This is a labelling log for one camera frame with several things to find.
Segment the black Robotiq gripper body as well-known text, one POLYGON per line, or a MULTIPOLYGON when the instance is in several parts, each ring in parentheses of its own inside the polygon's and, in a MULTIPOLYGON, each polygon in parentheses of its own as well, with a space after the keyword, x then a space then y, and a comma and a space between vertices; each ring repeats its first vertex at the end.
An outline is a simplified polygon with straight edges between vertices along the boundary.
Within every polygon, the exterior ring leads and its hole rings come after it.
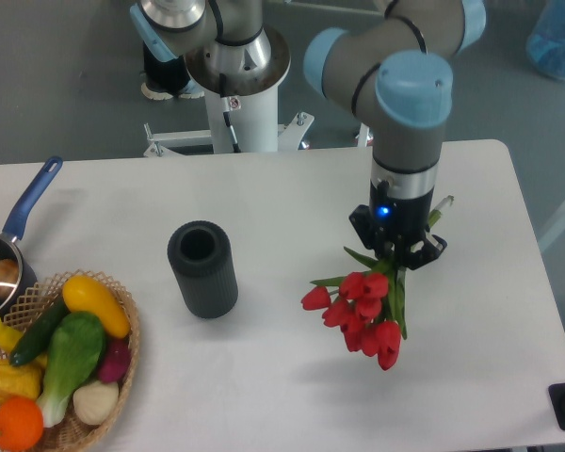
POLYGON ((424 237, 433 190, 415 199, 394 199, 370 190, 369 208, 374 223, 375 250, 385 243, 411 247, 424 237))

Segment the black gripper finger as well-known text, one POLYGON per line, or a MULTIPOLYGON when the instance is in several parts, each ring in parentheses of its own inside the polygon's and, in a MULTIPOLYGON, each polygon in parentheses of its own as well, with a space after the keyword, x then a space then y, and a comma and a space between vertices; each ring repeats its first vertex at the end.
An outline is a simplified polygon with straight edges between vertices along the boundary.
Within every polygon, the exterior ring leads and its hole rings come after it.
POLYGON ((437 260, 447 248, 447 242, 440 236, 424 229, 395 243, 397 265, 416 270, 437 260))
POLYGON ((375 253, 377 258, 387 256, 387 235, 376 222, 367 205, 358 205, 349 215, 349 221, 367 250, 375 253))

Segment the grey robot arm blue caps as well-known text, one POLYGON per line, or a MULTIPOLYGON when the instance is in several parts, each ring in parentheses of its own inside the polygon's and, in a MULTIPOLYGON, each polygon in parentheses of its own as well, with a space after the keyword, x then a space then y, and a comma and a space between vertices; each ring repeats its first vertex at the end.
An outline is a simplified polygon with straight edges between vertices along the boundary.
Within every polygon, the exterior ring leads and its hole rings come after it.
MULTIPOLYGON (((276 88, 290 65, 260 2, 137 1, 130 16, 157 60, 185 59, 205 91, 217 153, 277 148, 273 107, 248 104, 276 88)), ((428 210, 452 107, 448 59, 485 26, 480 1, 391 1, 379 25, 359 34, 326 29, 305 51, 309 85, 372 131, 370 198, 350 222, 379 258, 417 269, 444 252, 428 210)))

